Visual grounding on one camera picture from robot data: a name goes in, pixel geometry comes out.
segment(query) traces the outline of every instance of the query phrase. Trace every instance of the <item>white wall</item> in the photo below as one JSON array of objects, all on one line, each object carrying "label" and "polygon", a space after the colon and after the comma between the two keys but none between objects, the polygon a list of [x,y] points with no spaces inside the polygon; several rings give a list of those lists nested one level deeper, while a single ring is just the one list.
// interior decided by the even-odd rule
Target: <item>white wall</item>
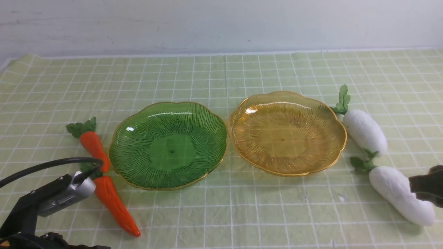
[{"label": "white wall", "polygon": [[1,0],[0,59],[443,47],[442,0]]}]

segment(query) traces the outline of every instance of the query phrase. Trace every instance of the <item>foam vegetable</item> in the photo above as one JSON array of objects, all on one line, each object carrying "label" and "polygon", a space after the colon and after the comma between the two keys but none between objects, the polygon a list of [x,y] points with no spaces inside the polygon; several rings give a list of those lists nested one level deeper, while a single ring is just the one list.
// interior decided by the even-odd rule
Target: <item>foam vegetable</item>
[{"label": "foam vegetable", "polygon": [[[89,169],[91,169],[90,164],[80,164],[80,170],[82,172],[88,171]],[[121,202],[111,178],[107,175],[103,175],[100,171],[96,171],[96,173],[90,176],[90,178],[95,183],[95,196],[109,210],[117,224],[128,234],[139,237],[140,231]]]},{"label": "foam vegetable", "polygon": [[342,85],[338,93],[339,102],[333,111],[343,114],[343,124],[348,134],[355,140],[360,148],[370,151],[378,151],[377,156],[385,154],[388,150],[388,142],[377,122],[362,110],[348,110],[351,96],[348,95],[348,87]]},{"label": "foam vegetable", "polygon": [[66,130],[72,134],[73,137],[80,139],[80,144],[93,157],[103,161],[101,172],[106,173],[109,169],[108,157],[103,150],[100,137],[95,133],[97,125],[96,117],[91,118],[82,123],[72,123],[66,126]]},{"label": "foam vegetable", "polygon": [[392,167],[377,167],[372,163],[378,152],[364,150],[366,160],[353,156],[351,165],[356,171],[369,173],[372,187],[390,202],[410,222],[420,226],[431,226],[435,222],[435,211],[431,202],[421,201],[411,192],[409,179]]}]

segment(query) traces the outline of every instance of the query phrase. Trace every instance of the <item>black cable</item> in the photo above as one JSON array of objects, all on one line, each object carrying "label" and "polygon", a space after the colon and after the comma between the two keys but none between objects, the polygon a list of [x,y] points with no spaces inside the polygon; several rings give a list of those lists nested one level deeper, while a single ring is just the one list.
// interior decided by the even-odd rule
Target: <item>black cable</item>
[{"label": "black cable", "polygon": [[0,188],[4,187],[6,184],[9,184],[19,178],[22,178],[26,175],[35,173],[37,171],[44,170],[44,169],[51,168],[51,167],[55,167],[55,166],[64,165],[64,164],[70,164],[70,163],[92,163],[92,164],[97,165],[98,168],[101,168],[101,166],[103,165],[102,160],[92,158],[92,157],[70,157],[70,158],[58,159],[58,160],[42,163],[39,165],[35,165],[35,166],[29,167],[27,169],[24,169],[22,171],[19,171],[15,174],[10,175],[0,181]]},{"label": "black cable", "polygon": [[81,174],[78,174],[72,179],[73,184],[79,184],[84,182],[88,177],[90,177],[92,174],[94,174],[100,167],[93,167],[85,172],[82,172]]}]

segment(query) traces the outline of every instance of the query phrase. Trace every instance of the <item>scalloped plate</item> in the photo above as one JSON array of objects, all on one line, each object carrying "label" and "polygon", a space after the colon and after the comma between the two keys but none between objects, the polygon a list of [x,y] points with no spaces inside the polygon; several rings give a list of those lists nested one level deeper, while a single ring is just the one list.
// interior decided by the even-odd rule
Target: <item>scalloped plate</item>
[{"label": "scalloped plate", "polygon": [[208,175],[227,149],[223,120],[195,102],[155,103],[122,121],[109,161],[128,184],[175,190]]},{"label": "scalloped plate", "polygon": [[288,91],[246,98],[230,115],[228,133],[243,159],[280,176],[331,167],[347,140],[330,107]]}]

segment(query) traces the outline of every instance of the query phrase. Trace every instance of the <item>toy radish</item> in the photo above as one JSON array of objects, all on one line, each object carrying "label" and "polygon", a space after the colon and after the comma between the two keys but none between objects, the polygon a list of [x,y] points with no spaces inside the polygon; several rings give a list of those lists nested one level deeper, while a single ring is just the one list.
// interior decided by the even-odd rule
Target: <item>toy radish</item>
[{"label": "toy radish", "polygon": [[364,150],[368,159],[350,158],[351,165],[356,171],[369,173],[372,187],[390,202],[400,214],[410,222],[420,226],[431,226],[435,222],[435,211],[431,202],[421,201],[411,192],[409,179],[392,167],[374,166],[372,159],[378,152]]},{"label": "toy radish", "polygon": [[344,115],[343,124],[348,134],[360,148],[378,151],[377,156],[385,154],[388,150],[388,142],[377,122],[364,111],[348,110],[351,96],[348,95],[346,84],[340,87],[338,96],[339,102],[332,109],[335,113]]}]

